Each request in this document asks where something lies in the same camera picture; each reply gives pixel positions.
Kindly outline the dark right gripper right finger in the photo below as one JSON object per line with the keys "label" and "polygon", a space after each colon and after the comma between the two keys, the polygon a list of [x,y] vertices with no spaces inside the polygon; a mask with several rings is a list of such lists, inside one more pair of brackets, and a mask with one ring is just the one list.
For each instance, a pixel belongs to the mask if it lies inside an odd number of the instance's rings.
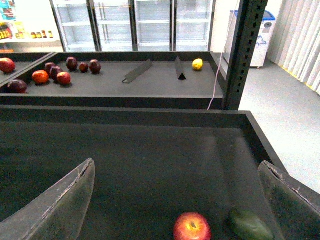
{"label": "dark right gripper right finger", "polygon": [[320,194],[275,165],[258,167],[263,192],[286,240],[320,238]]}

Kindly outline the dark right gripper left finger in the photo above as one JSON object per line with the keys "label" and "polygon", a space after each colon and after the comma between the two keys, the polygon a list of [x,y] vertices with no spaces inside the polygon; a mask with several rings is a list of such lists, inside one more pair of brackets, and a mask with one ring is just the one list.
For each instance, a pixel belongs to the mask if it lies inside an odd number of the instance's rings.
{"label": "dark right gripper left finger", "polygon": [[90,205],[95,162],[88,158],[0,223],[2,240],[76,240]]}

